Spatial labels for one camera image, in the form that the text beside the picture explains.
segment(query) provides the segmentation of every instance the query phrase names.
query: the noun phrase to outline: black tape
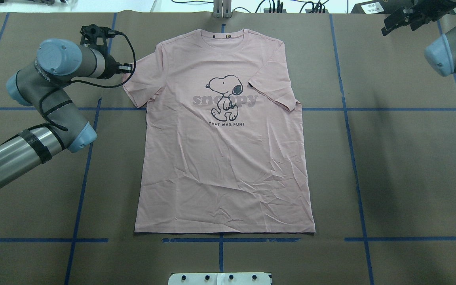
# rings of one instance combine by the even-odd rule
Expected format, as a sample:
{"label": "black tape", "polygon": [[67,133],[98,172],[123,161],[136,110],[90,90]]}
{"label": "black tape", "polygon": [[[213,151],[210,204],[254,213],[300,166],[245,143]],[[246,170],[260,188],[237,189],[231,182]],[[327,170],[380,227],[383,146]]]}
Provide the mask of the black tape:
{"label": "black tape", "polygon": [[44,146],[42,142],[29,130],[23,130],[20,132],[19,137],[22,137],[30,146],[34,152],[40,157],[42,164],[52,159],[49,148]]}

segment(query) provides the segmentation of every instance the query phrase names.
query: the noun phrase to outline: t-shirt sleeve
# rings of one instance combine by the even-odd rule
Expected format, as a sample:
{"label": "t-shirt sleeve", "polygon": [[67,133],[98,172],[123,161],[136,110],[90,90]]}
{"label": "t-shirt sleeve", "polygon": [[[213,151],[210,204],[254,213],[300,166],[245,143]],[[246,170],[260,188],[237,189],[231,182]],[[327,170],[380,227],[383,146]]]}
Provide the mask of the t-shirt sleeve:
{"label": "t-shirt sleeve", "polygon": [[249,85],[285,110],[295,109],[298,101],[291,89],[284,43],[281,42],[267,62],[249,79]]}
{"label": "t-shirt sleeve", "polygon": [[[166,83],[167,59],[163,45],[148,56],[137,60],[136,69],[131,79],[123,85],[125,92],[135,106],[140,108],[148,101],[153,101],[163,90]],[[129,74],[123,75],[123,81]]]}

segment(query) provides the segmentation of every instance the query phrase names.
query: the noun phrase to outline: white plastic base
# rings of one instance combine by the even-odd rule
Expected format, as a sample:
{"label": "white plastic base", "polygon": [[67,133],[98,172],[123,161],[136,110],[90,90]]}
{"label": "white plastic base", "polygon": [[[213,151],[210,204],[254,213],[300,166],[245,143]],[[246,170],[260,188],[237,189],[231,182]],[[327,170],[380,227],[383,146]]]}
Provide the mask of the white plastic base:
{"label": "white plastic base", "polygon": [[272,285],[272,275],[264,272],[172,274],[168,285]]}

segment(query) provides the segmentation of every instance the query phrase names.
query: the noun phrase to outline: snoopy graphic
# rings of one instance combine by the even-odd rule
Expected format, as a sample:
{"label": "snoopy graphic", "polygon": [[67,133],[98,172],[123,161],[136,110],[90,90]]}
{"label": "snoopy graphic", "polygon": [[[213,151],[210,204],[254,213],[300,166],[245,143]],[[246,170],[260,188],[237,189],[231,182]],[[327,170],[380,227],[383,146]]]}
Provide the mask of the snoopy graphic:
{"label": "snoopy graphic", "polygon": [[222,122],[237,119],[239,107],[233,103],[230,95],[242,94],[242,83],[240,79],[235,75],[227,75],[223,78],[214,77],[210,79],[205,87],[222,95],[221,99],[217,102],[217,108],[212,108],[211,110],[212,116]]}

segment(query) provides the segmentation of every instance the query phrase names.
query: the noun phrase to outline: light blue joint cap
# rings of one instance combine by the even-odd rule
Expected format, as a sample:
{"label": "light blue joint cap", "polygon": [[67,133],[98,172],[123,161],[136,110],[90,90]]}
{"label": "light blue joint cap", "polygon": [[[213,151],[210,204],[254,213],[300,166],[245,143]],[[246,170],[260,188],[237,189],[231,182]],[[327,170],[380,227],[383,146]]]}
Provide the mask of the light blue joint cap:
{"label": "light blue joint cap", "polygon": [[97,137],[98,135],[96,134],[96,131],[91,127],[91,124],[87,122],[80,134],[78,134],[76,139],[68,147],[68,150],[72,153],[76,153],[77,151],[84,148],[84,146],[88,146],[90,143],[92,143]]}
{"label": "light blue joint cap", "polygon": [[38,64],[53,75],[68,75],[82,63],[82,51],[71,40],[49,38],[40,44],[36,53]]}
{"label": "light blue joint cap", "polygon": [[26,101],[20,94],[19,89],[17,88],[17,73],[13,74],[7,81],[7,91],[9,96],[17,101],[20,105],[31,106],[32,104]]}
{"label": "light blue joint cap", "polygon": [[427,58],[430,66],[442,76],[448,76],[455,71],[453,56],[445,34],[442,34],[440,38],[425,49],[425,58]]}

